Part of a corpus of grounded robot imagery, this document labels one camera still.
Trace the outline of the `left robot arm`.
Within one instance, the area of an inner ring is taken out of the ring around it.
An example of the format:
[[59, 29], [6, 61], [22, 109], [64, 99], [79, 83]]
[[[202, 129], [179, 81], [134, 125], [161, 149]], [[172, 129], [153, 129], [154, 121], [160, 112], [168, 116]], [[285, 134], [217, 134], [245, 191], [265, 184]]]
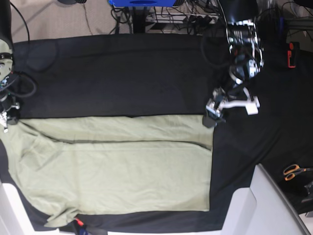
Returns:
[[202, 123], [207, 128], [225, 123], [226, 109], [243, 107], [248, 115], [258, 114], [259, 99], [247, 87], [264, 66], [263, 50], [255, 24], [257, 1], [218, 0], [216, 5], [218, 19], [224, 26], [230, 58], [221, 64], [211, 62], [205, 53], [207, 37], [203, 36], [201, 53], [205, 61], [214, 69], [227, 71], [226, 81], [213, 90], [205, 106]]

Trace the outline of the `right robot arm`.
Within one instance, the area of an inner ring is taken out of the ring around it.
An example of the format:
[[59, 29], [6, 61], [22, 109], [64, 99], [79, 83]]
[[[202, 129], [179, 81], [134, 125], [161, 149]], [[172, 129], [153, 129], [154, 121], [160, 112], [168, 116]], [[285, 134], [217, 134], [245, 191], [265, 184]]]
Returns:
[[9, 87], [16, 81], [13, 73], [14, 46], [11, 34], [10, 1], [0, 2], [0, 124], [4, 133], [8, 132], [8, 122], [12, 119], [9, 112], [20, 108], [19, 102], [10, 94]]

